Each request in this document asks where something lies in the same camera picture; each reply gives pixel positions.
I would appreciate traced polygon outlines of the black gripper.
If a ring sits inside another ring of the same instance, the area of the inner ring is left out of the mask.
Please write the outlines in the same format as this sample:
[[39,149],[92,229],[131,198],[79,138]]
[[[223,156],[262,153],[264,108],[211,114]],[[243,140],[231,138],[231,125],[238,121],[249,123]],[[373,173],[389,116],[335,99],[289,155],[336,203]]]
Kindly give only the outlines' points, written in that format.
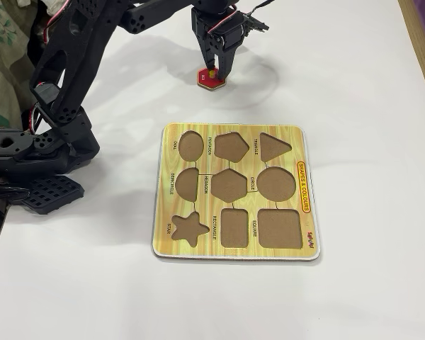
[[215,51],[219,61],[218,79],[225,80],[232,71],[237,47],[230,47],[239,42],[243,35],[244,16],[235,8],[220,9],[218,13],[191,10],[192,29],[198,40],[205,66],[215,68]]

